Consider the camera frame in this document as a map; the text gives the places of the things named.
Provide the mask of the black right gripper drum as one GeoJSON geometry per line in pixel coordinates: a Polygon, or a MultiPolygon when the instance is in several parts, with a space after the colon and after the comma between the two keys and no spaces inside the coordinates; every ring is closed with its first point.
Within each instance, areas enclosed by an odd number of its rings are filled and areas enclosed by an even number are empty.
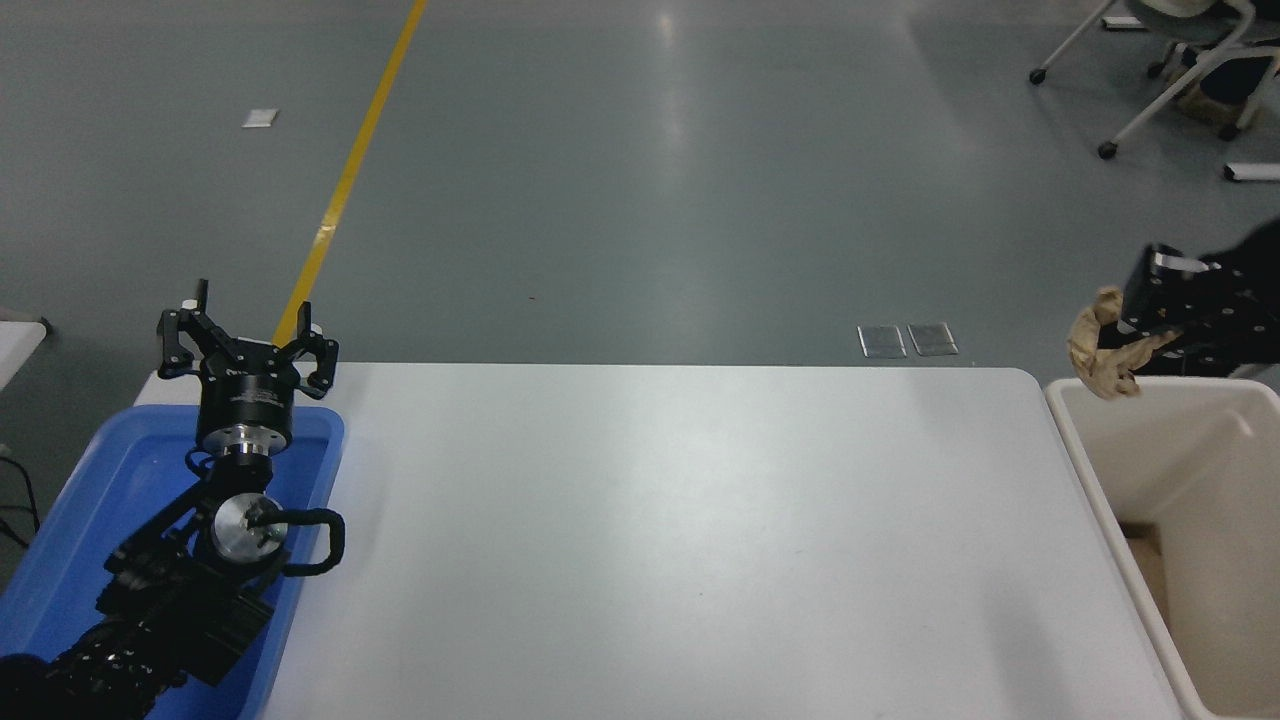
{"type": "Polygon", "coordinates": [[[1120,334],[1138,337],[1202,327],[1198,302],[1204,273],[1137,268],[1123,291],[1120,334]]]}

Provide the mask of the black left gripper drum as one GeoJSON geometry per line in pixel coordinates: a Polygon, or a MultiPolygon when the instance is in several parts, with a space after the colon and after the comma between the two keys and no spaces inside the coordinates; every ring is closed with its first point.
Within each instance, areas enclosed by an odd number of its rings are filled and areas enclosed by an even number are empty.
{"type": "Polygon", "coordinates": [[[276,352],[271,345],[241,345],[228,354],[216,351],[201,359],[198,436],[214,436],[237,425],[292,434],[292,382],[298,377],[296,372],[280,375],[276,352]]]}

